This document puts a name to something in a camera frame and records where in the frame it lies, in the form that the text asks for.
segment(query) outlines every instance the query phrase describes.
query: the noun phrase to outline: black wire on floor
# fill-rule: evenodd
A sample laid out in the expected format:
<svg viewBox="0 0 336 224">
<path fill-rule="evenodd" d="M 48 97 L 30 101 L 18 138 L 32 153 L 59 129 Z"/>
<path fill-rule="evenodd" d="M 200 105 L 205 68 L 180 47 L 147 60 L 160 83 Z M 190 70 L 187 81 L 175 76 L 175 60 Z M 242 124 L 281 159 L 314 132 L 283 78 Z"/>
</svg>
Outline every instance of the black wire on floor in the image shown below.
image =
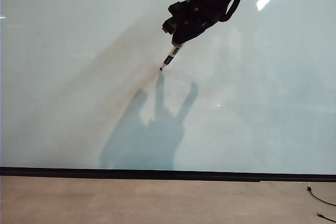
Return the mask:
<svg viewBox="0 0 336 224">
<path fill-rule="evenodd" d="M 321 217 L 322 219 L 329 220 L 329 221 L 331 221 L 331 222 L 335 222 L 335 223 L 336 223 L 336 220 L 329 219 L 329 218 L 327 218 L 326 216 L 324 216 L 324 215 L 322 215 L 322 214 L 320 214 L 320 213 L 317 213 L 317 216 L 318 216 L 318 217 Z"/>
<path fill-rule="evenodd" d="M 319 201 L 321 201 L 321 202 L 323 202 L 323 203 L 326 203 L 326 204 L 328 204 L 328 205 L 330 205 L 330 206 L 334 206 L 334 207 L 336 207 L 335 204 L 326 202 L 325 200 L 320 199 L 319 197 L 315 196 L 315 195 L 313 194 L 313 192 L 312 192 L 311 187 L 309 186 L 309 182 L 308 182 L 307 191 L 308 191 L 308 192 L 310 193 L 310 195 L 313 196 L 315 199 L 317 199 L 317 200 L 319 200 Z M 322 218 L 322 219 L 325 219 L 325 220 L 328 220 L 328 221 L 331 221 L 331 222 L 336 223 L 336 220 L 330 219 L 330 218 L 328 218 L 328 217 L 326 217 L 326 216 L 320 214 L 319 212 L 317 213 L 317 216 L 320 217 L 320 218 Z"/>
<path fill-rule="evenodd" d="M 334 206 L 334 207 L 336 207 L 335 204 L 326 202 L 326 201 L 324 201 L 323 199 L 320 199 L 319 197 L 315 196 L 315 195 L 313 194 L 312 189 L 311 189 L 310 186 L 307 187 L 307 191 L 308 191 L 308 192 L 311 194 L 311 196 L 313 196 L 315 199 L 317 199 L 317 200 L 319 200 L 319 201 L 321 201 L 321 202 L 323 202 L 323 203 L 326 203 L 326 204 L 328 204 L 328 205 L 330 205 L 330 206 Z"/>
</svg>

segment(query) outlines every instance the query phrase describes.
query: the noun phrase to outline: black baseboard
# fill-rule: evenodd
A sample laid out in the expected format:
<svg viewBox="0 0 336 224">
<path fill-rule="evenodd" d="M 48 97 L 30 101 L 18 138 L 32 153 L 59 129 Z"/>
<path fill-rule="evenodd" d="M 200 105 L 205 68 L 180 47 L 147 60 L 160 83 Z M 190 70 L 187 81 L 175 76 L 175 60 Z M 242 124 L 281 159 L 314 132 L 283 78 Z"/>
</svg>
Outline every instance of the black baseboard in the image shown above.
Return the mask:
<svg viewBox="0 0 336 224">
<path fill-rule="evenodd" d="M 120 170 L 120 169 L 68 169 L 0 167 L 1 176 L 99 178 L 99 179 L 161 179 L 207 181 L 293 181 L 336 182 L 336 175 L 327 174 L 276 174 L 276 173 L 226 173 L 178 170 Z"/>
</svg>

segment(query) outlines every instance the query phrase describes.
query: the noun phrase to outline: black robotic end effector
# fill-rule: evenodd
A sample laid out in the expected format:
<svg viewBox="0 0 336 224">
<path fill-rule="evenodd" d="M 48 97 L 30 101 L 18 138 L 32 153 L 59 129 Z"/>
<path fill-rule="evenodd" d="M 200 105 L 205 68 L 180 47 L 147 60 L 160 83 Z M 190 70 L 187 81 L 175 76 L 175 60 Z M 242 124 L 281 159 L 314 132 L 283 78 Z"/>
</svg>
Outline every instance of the black robotic end effector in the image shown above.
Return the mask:
<svg viewBox="0 0 336 224">
<path fill-rule="evenodd" d="M 185 0 L 169 6 L 172 17 L 167 19 L 162 29 L 173 35 L 172 44 L 175 46 L 191 40 L 218 21 L 230 19 L 240 0 Z"/>
</svg>

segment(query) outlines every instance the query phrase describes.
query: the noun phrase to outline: beige floor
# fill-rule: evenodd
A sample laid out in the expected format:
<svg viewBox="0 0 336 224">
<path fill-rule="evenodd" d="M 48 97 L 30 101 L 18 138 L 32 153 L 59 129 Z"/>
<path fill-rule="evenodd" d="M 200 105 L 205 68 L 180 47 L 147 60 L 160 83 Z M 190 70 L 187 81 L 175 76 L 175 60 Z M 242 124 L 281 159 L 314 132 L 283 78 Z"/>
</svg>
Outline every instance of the beige floor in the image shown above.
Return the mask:
<svg viewBox="0 0 336 224">
<path fill-rule="evenodd" d="M 336 202 L 336 183 L 311 183 Z M 329 223 L 307 183 L 1 177 L 1 223 Z"/>
</svg>

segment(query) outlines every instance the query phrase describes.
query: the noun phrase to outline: whiteboard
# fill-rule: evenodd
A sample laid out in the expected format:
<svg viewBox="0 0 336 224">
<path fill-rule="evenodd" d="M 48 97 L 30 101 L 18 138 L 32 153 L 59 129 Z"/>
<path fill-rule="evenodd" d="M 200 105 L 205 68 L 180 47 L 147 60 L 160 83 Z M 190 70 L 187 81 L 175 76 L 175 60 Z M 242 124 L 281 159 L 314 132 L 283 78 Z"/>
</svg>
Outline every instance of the whiteboard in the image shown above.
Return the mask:
<svg viewBox="0 0 336 224">
<path fill-rule="evenodd" d="M 1 165 L 336 174 L 336 0 L 241 0 L 171 49 L 177 0 L 1 0 Z"/>
</svg>

